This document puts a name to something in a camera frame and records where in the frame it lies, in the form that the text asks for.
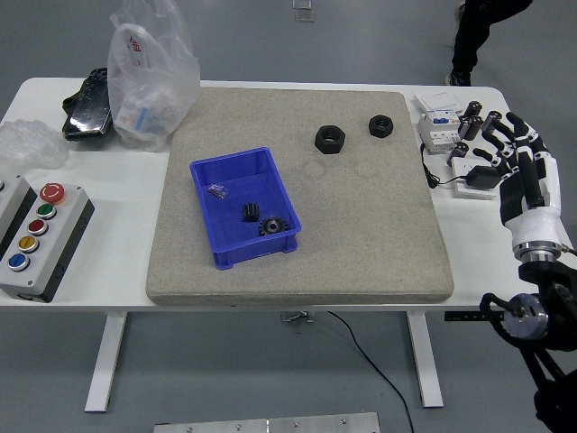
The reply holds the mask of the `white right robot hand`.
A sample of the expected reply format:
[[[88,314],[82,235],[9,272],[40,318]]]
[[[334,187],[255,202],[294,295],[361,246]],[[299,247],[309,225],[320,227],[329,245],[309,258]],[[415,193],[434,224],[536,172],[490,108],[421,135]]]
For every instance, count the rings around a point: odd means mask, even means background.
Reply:
[[[535,128],[512,112],[505,117],[506,124],[493,118],[481,132],[496,151],[473,151],[499,174],[501,224],[510,231],[517,256],[537,244],[558,247],[562,202],[557,161]]]

